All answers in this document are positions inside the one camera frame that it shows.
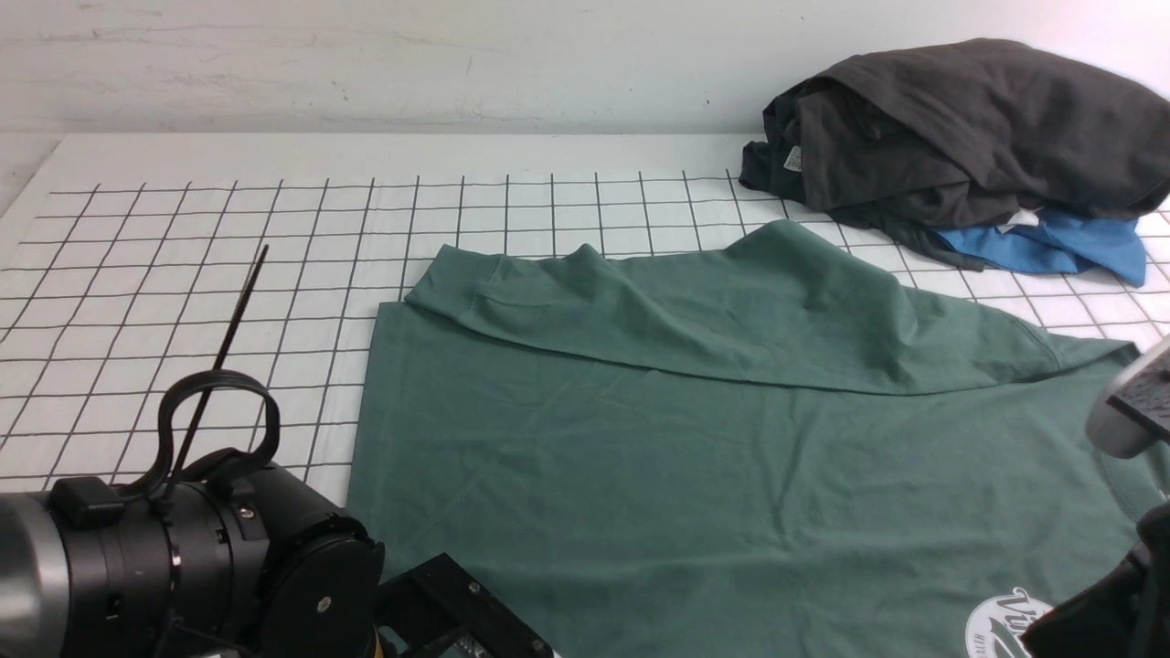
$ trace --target clothing tag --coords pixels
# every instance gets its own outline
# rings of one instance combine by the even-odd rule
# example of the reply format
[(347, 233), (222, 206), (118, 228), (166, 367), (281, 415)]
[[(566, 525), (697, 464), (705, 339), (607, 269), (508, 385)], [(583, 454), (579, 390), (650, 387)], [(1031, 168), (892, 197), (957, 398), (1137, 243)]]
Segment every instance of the clothing tag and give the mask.
[(800, 146), (792, 146), (789, 157), (784, 160), (784, 169), (789, 171), (800, 171)]
[(1007, 220), (1007, 224), (1002, 224), (997, 226), (997, 228), (1000, 233), (1007, 233), (1017, 226), (1040, 226), (1040, 215), (1035, 214), (1035, 211), (1020, 208), (1019, 212), (1013, 214), (1012, 218)]

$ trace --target printed logo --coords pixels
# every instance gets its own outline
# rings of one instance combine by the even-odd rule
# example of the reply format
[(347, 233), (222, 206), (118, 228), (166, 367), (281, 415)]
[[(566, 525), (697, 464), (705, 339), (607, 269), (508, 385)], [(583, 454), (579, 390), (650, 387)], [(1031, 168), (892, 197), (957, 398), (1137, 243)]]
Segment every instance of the printed logo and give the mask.
[(1016, 588), (1009, 596), (984, 601), (966, 619), (966, 653), (970, 658), (1031, 658), (1020, 636), (1052, 605)]

